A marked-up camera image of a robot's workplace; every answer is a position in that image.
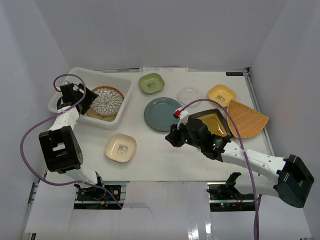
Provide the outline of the flower pattern round bowl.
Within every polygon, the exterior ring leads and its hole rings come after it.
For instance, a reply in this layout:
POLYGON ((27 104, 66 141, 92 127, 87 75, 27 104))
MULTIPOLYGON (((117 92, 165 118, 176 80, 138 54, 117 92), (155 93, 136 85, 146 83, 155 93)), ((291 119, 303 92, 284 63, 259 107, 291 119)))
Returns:
POLYGON ((116 115, 125 99, 124 95, 111 86, 99 86, 92 90, 97 95, 90 108, 102 116, 116 115))

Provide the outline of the beige bird pattern plate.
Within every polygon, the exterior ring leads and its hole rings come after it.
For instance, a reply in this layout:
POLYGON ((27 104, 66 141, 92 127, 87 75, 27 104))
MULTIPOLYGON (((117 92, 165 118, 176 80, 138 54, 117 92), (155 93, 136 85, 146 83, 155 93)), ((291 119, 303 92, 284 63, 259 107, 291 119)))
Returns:
POLYGON ((90 118, 94 118, 94 119, 98 119, 98 120, 102 120, 105 122, 112 122, 117 114, 113 114, 113 115, 101 115, 96 113, 94 110, 92 110, 91 108, 86 112, 86 115, 90 118))

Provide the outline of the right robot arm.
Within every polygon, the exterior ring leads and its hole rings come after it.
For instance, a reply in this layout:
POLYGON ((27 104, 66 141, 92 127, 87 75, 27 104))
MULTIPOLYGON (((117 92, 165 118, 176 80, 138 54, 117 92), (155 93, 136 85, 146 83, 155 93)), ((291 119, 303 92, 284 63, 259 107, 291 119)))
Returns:
POLYGON ((228 137, 211 134, 199 119, 173 124, 165 139, 175 148, 187 144, 200 149, 211 160, 241 166, 260 175, 251 180, 240 172, 232 173, 224 188, 226 195, 233 200, 246 194, 269 195, 292 207, 303 208, 315 181, 300 157, 293 154, 276 157, 251 149, 243 150, 228 137))

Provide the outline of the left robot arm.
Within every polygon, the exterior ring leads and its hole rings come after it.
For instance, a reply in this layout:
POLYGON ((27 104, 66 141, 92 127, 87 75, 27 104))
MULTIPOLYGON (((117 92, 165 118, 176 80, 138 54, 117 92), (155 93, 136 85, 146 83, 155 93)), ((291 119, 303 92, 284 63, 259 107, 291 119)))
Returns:
POLYGON ((46 167, 50 172, 71 177, 78 188, 88 188, 90 196, 99 200, 105 196, 106 187, 98 173, 83 164, 83 153, 74 133, 77 120, 89 110, 98 95, 82 83, 71 82, 63 83, 60 92, 58 116, 49 130, 38 136, 46 167))

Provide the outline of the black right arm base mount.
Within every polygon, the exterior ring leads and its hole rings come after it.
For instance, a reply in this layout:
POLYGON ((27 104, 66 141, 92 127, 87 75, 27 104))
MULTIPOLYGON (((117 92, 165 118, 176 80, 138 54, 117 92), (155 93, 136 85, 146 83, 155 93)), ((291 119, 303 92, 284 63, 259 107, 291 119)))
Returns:
POLYGON ((236 180, 241 173, 232 173, 226 181, 209 182, 207 193, 210 211, 213 212, 253 212, 255 211, 252 193, 241 194, 236 190, 236 180))

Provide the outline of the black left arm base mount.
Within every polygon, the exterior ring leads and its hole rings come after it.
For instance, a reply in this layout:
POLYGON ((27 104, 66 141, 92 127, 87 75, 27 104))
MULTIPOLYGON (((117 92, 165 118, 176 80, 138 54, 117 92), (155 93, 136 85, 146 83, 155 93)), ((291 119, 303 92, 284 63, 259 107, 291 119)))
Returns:
POLYGON ((124 205, 122 197, 122 186, 105 185, 106 191, 94 188, 92 191, 84 192, 78 189, 73 208, 75 210, 121 210, 124 205))

